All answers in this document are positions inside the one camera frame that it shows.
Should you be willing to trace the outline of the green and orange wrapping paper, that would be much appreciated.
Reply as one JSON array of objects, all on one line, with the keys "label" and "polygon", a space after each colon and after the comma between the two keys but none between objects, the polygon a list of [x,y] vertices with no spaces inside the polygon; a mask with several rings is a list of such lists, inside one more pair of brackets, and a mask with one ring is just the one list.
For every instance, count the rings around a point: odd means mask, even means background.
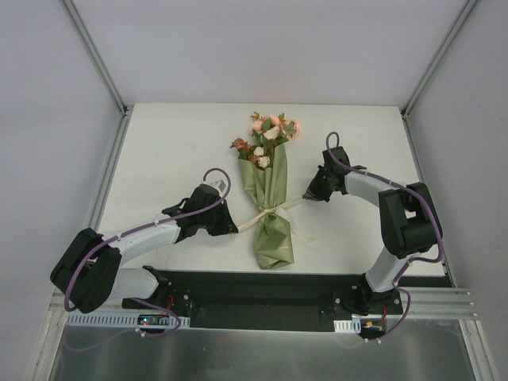
[{"label": "green and orange wrapping paper", "polygon": [[259,267],[272,270],[294,263],[291,224],[277,212],[287,201],[287,155],[283,145],[275,148],[272,165],[259,169],[247,160],[239,161],[245,193],[259,210],[253,248]]}]

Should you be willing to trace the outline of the pink rose flower branch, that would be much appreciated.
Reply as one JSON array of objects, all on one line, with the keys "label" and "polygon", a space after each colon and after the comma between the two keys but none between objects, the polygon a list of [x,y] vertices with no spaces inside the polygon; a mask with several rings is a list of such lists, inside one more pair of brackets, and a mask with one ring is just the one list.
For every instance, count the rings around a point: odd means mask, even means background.
[{"label": "pink rose flower branch", "polygon": [[261,115],[254,112],[250,118],[250,136],[259,146],[285,144],[297,140],[301,133],[301,125],[293,119],[286,119],[285,114]]}]

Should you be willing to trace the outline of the cream rose flower branch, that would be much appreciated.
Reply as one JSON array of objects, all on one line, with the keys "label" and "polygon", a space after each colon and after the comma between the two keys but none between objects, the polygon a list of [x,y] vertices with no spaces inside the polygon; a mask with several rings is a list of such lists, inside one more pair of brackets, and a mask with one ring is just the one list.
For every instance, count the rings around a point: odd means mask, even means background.
[{"label": "cream rose flower branch", "polygon": [[255,148],[252,151],[256,157],[256,166],[264,170],[272,165],[275,148],[279,145],[281,137],[281,128],[271,127],[265,133],[253,130],[252,136],[256,140]]}]

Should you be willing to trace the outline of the brown rose flower branch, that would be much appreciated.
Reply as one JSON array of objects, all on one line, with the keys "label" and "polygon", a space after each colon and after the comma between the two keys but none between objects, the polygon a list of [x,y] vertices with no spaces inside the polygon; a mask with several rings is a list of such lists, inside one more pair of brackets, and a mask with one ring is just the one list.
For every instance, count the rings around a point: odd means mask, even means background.
[{"label": "brown rose flower branch", "polygon": [[258,155],[255,154],[257,147],[255,145],[250,145],[244,139],[235,139],[229,147],[237,150],[238,158],[240,160],[247,160],[251,163],[256,163],[258,160]]}]

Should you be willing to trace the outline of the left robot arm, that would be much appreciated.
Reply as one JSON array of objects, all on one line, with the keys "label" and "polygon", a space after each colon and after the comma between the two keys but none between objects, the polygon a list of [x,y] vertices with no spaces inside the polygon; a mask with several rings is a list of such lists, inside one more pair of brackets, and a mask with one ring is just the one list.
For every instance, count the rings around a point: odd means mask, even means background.
[{"label": "left robot arm", "polygon": [[68,309],[83,314],[119,298],[140,307],[170,309],[174,298],[169,280],[150,265],[130,269],[125,264],[191,238],[200,229],[212,237],[237,233],[226,193],[222,180],[202,183],[153,221],[115,237],[104,237],[92,228],[81,230],[52,269],[51,282],[67,296]]}]

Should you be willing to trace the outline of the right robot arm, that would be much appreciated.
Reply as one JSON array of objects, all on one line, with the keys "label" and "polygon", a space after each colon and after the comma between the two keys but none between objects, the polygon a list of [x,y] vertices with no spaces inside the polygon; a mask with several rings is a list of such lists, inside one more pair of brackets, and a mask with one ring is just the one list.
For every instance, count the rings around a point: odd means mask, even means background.
[{"label": "right robot arm", "polygon": [[344,148],[322,152],[324,163],[307,187],[304,199],[329,202],[334,192],[361,198],[379,208],[383,249],[341,306],[366,316],[394,296],[398,281],[422,253],[442,242],[442,228],[424,183],[402,185],[350,165]]}]

